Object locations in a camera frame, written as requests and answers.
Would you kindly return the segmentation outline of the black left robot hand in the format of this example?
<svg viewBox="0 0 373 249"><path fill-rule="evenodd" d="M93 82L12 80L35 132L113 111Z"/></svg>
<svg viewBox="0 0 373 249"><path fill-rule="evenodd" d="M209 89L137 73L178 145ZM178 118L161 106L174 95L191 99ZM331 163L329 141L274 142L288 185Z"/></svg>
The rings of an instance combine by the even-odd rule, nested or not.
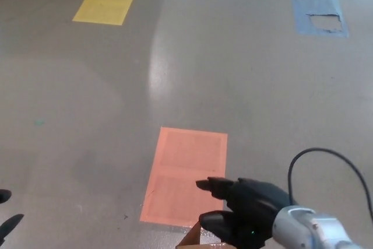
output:
<svg viewBox="0 0 373 249"><path fill-rule="evenodd" d="M1 189L0 196L1 196L0 197L1 204L3 204L11 198L12 192L10 190ZM5 238L15 229L15 227L20 223L20 221L23 218L24 218L24 214L19 213L19 214L16 214L10 217L8 220L3 222L3 224L1 224L1 228L0 228L1 245L5 241Z"/></svg>

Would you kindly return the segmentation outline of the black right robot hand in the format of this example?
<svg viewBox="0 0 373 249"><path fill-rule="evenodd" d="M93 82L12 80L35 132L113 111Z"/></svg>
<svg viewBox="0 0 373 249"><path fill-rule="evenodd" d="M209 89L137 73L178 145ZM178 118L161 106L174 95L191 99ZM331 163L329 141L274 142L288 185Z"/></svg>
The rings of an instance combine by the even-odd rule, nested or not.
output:
<svg viewBox="0 0 373 249"><path fill-rule="evenodd" d="M196 186L226 201L229 211L199 215L201 227L235 248L262 248L272 238L272 226L281 209L290 206L289 194L272 183L239 178L208 177Z"/></svg>

